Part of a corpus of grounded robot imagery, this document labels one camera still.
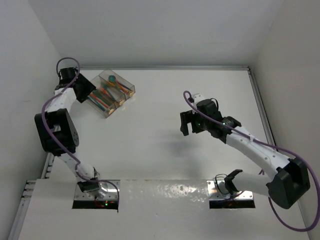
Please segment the teal plastic fork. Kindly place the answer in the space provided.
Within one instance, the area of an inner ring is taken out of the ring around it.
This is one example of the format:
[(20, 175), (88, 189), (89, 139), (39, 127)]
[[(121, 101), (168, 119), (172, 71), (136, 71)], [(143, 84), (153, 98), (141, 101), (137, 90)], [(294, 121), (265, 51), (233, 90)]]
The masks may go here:
[(102, 92), (105, 95), (107, 95), (114, 102), (118, 102), (117, 96), (113, 94), (113, 92), (110, 90), (110, 88), (106, 84), (103, 84), (101, 87), (102, 87)]

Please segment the teal plastic spoon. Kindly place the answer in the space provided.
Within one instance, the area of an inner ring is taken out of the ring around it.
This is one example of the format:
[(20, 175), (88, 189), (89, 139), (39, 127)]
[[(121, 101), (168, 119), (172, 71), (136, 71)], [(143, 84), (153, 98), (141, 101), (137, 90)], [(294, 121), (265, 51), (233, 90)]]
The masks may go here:
[(116, 78), (115, 75), (110, 75), (110, 76), (108, 77), (108, 82), (109, 82), (113, 87), (115, 87), (115, 86), (114, 86), (114, 83), (119, 82), (119, 81), (117, 80), (117, 78)]

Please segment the yellow plastic spoon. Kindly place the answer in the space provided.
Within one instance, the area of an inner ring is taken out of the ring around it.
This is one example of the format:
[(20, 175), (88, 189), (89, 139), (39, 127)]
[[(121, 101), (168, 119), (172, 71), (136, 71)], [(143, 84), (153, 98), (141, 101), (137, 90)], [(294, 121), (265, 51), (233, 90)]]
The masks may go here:
[(125, 87), (123, 87), (121, 84), (119, 84), (118, 82), (113, 83), (113, 85), (119, 90), (122, 91), (123, 93), (129, 94), (131, 93), (130, 89), (126, 89)]

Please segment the dark blue plastic spoon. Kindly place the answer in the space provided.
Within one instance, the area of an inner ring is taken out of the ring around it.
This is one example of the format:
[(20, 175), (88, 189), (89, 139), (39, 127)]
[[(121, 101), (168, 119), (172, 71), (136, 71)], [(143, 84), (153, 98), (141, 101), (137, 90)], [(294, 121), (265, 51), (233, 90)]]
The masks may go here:
[(126, 85), (122, 84), (121, 82), (117, 82), (118, 85), (120, 85), (121, 88), (126, 89), (126, 91), (131, 91), (130, 88), (128, 88)]

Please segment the orange plastic spoon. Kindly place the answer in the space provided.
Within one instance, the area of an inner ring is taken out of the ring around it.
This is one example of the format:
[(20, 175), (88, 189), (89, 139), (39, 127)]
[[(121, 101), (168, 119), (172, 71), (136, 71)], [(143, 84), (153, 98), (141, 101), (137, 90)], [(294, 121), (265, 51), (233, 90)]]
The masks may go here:
[(116, 82), (117, 86), (123, 91), (123, 92), (130, 92), (131, 90), (129, 88), (126, 88), (124, 85), (122, 85), (120, 82)]

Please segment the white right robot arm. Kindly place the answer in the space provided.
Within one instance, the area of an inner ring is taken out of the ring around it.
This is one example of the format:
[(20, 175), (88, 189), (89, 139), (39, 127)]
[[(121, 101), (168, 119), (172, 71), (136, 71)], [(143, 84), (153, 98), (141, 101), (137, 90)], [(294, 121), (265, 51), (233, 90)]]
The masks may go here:
[(223, 116), (215, 98), (204, 98), (201, 94), (183, 93), (190, 106), (180, 113), (180, 130), (189, 135), (188, 124), (195, 134), (208, 132), (213, 138), (238, 150), (258, 165), (265, 173), (256, 176), (242, 169), (233, 170), (218, 184), (222, 195), (232, 197), (241, 191), (251, 191), (272, 199), (279, 207), (289, 209), (310, 189), (308, 168), (299, 157), (290, 158), (268, 146), (231, 116)]

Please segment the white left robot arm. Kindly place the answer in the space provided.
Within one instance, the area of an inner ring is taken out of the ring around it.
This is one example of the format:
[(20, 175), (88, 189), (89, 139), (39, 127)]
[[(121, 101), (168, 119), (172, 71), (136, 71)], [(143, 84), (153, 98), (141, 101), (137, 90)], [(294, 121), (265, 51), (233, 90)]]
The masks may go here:
[(80, 73), (76, 81), (45, 108), (44, 119), (41, 113), (34, 116), (43, 150), (62, 160), (75, 175), (79, 189), (90, 195), (97, 193), (101, 188), (97, 182), (98, 172), (88, 163), (78, 163), (53, 140), (48, 130), (51, 130), (60, 143), (74, 155), (80, 141), (69, 111), (75, 101), (83, 103), (95, 89), (96, 87)]

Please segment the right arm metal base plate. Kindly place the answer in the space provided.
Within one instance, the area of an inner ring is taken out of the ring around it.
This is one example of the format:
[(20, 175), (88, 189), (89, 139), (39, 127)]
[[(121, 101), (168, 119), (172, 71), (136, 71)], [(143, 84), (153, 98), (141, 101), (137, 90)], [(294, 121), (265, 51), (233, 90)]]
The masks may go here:
[(207, 194), (210, 201), (253, 201), (254, 195), (251, 191), (235, 192), (233, 195), (227, 193), (227, 190), (223, 188), (224, 180), (207, 180)]

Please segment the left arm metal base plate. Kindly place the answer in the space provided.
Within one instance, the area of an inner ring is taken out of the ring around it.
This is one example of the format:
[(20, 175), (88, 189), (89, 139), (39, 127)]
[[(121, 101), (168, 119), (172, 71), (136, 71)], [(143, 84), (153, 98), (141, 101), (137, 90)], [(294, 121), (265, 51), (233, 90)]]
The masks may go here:
[(120, 192), (120, 180), (108, 180), (108, 182), (76, 184), (74, 197), (75, 201), (93, 200), (118, 200)]

